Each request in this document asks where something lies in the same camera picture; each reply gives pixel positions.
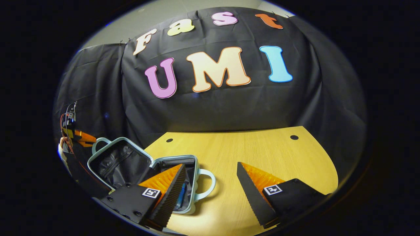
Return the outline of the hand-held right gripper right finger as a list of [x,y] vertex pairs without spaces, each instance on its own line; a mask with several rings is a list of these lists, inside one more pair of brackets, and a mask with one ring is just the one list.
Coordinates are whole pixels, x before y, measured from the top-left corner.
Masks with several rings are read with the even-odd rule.
[[237,178],[265,229],[297,219],[327,197],[298,178],[284,181],[243,162],[237,163]]

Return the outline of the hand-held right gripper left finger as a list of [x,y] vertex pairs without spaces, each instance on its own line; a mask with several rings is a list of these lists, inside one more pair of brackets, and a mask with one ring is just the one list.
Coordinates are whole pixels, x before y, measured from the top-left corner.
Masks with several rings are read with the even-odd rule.
[[135,224],[162,230],[175,208],[185,177],[185,164],[178,164],[138,185],[120,187],[98,202]]

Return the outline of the blue and white tube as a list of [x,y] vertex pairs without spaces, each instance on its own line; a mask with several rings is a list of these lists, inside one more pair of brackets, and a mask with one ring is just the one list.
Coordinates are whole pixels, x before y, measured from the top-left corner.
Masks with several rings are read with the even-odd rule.
[[183,199],[184,199],[184,195],[185,195],[185,190],[186,190],[186,183],[184,182],[183,183],[183,186],[182,186],[182,189],[180,191],[180,194],[178,196],[177,203],[175,205],[175,211],[178,211],[182,207],[182,205],[183,205]]

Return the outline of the light blue suitcase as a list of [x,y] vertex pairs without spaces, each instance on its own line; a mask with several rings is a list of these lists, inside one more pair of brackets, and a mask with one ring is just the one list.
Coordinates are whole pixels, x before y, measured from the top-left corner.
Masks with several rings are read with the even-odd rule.
[[186,190],[183,205],[175,214],[190,215],[195,212],[195,203],[207,197],[216,186],[216,177],[200,168],[194,155],[167,156],[153,159],[143,149],[125,137],[113,141],[98,138],[92,147],[88,168],[111,190],[121,186],[139,184],[178,164],[186,166]]

